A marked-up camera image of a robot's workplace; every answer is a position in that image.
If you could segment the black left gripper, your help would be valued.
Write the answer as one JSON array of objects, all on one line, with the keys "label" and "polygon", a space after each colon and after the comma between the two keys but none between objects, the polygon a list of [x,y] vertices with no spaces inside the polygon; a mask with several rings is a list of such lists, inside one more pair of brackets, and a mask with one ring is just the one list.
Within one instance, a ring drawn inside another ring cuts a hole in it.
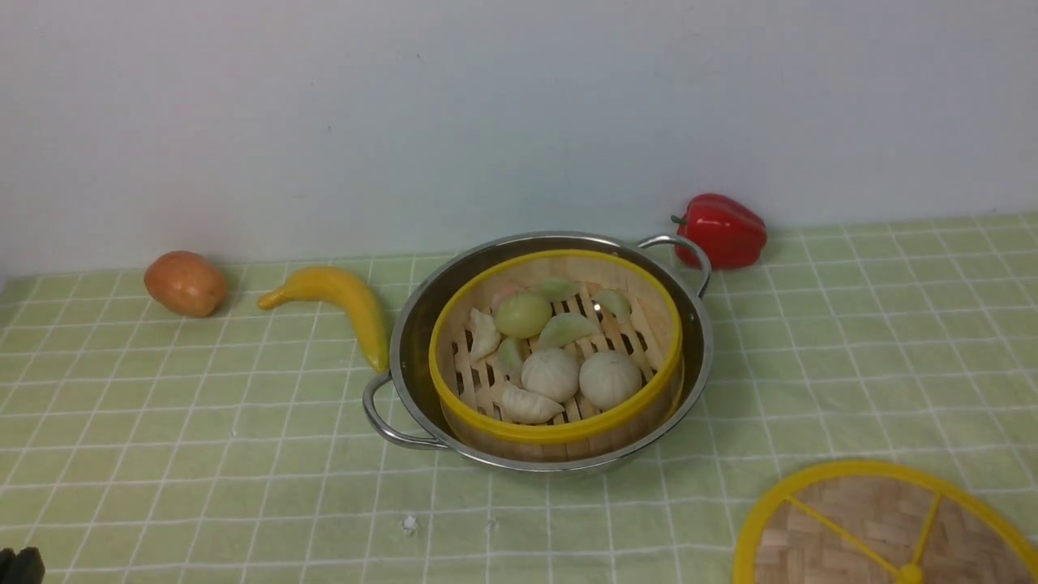
[{"label": "black left gripper", "polygon": [[37,547],[24,547],[17,552],[7,547],[1,551],[1,584],[40,584],[44,577],[45,563]]}]

